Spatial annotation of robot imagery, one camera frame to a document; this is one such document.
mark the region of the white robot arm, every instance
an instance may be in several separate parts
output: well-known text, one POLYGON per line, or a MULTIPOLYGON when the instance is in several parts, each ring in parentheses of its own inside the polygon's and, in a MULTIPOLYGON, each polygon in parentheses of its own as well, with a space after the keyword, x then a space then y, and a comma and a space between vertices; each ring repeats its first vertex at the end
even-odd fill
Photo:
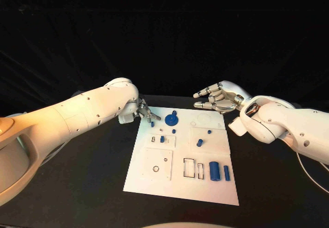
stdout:
POLYGON ((240 110, 230 124, 239 136, 249 132, 257 140, 272 143, 282 139, 294 151, 329 164, 329 113, 295 106, 270 96, 252 97, 233 82, 214 84, 194 97, 210 95, 210 102, 195 107, 216 109, 221 114, 240 110))
POLYGON ((28 185, 50 153, 74 137, 119 116, 161 120, 128 78, 19 116, 0 118, 0 205, 28 185))

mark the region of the white cable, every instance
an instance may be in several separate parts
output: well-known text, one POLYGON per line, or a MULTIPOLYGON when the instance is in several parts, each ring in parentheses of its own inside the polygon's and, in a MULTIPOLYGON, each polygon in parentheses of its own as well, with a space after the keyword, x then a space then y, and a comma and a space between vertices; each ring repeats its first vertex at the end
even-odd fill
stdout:
POLYGON ((302 163, 302 161, 301 161, 301 166, 302 166, 302 168, 304 168, 304 171, 305 171, 305 173, 308 174, 308 176, 309 176, 309 178, 311 178, 311 180, 317 183, 317 185, 322 188, 322 190, 329 194, 329 191, 318 184, 318 182, 314 180, 314 178, 311 177, 311 174, 308 173, 308 171, 307 171, 307 169, 305 169, 305 167, 304 167, 304 163, 302 163))
POLYGON ((321 163, 322 164, 322 166, 325 167, 325 169, 329 171, 329 168, 327 167, 327 165, 324 164, 324 163, 321 163))

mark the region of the circular hole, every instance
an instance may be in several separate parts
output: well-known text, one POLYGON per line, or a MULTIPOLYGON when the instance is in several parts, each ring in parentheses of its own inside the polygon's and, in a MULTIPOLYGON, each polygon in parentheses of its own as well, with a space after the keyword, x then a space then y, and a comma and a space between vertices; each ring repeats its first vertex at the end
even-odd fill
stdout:
POLYGON ((155 172, 159 171, 159 167, 158 167, 158 166, 154 167, 154 171, 155 171, 155 172))

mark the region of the robotic hand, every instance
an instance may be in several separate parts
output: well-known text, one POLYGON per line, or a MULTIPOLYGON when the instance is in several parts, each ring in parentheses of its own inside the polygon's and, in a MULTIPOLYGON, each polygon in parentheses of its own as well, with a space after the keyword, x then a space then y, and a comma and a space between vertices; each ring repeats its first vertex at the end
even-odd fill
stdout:
POLYGON ((161 120, 128 78, 32 113, 0 118, 0 205, 24 190, 40 166, 68 141, 119 116, 161 120))
POLYGON ((211 85, 194 97, 207 94, 210 102, 197 102, 194 106, 216 109, 221 114, 240 110, 240 117, 230 123, 239 136, 249 132, 265 143, 279 138, 294 151, 329 164, 329 113, 296 109, 289 102, 270 96, 252 97, 229 81, 211 85))

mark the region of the shape sorting board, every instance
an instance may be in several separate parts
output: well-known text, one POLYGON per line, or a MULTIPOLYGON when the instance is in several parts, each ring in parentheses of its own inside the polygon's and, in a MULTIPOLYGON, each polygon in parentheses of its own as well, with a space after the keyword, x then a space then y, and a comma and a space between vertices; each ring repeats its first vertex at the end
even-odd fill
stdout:
POLYGON ((162 117, 155 127, 143 118, 130 161, 125 191, 239 205, 234 168, 223 115, 216 111, 151 107, 162 117), (178 112, 178 125, 168 126, 165 117, 178 112), (220 163, 221 181, 210 177, 210 162, 220 163), (230 167, 231 180, 226 181, 224 166, 230 167), (187 169, 195 170, 185 177, 187 169))

